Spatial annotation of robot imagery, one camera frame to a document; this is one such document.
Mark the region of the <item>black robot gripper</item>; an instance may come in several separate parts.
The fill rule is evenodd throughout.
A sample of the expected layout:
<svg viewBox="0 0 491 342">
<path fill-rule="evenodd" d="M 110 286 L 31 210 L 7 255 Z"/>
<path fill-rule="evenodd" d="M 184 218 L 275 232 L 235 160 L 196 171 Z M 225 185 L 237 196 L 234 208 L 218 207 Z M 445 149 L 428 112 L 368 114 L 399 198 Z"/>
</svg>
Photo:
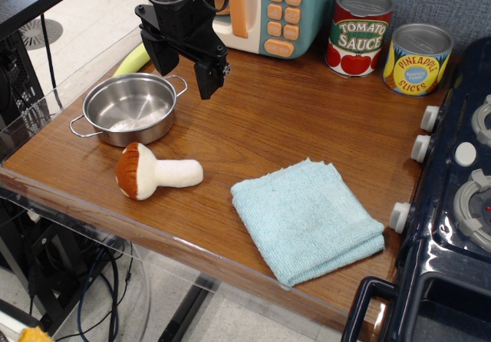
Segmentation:
<svg viewBox="0 0 491 342">
<path fill-rule="evenodd" d="M 215 0 L 148 1 L 147 5 L 138 5 L 135 14 L 141 21 L 143 45 L 155 69 L 168 75 L 181 55 L 195 61 L 199 95 L 209 100 L 230 73 L 229 63 L 223 64 L 227 47 L 213 30 L 219 11 Z"/>
</svg>

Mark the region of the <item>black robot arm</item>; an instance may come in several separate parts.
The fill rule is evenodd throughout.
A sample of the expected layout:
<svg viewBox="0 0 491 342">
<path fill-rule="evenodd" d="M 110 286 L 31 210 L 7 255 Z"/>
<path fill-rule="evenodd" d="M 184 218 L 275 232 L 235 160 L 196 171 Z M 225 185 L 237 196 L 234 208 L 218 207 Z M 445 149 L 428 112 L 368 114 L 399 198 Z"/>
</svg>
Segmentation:
<svg viewBox="0 0 491 342">
<path fill-rule="evenodd" d="M 148 0 L 138 5 L 141 37 L 156 70 L 166 75 L 183 56 L 194 62 L 202 99 L 208 100 L 224 85 L 229 73 L 227 47 L 213 30 L 216 14 L 229 0 Z"/>
</svg>

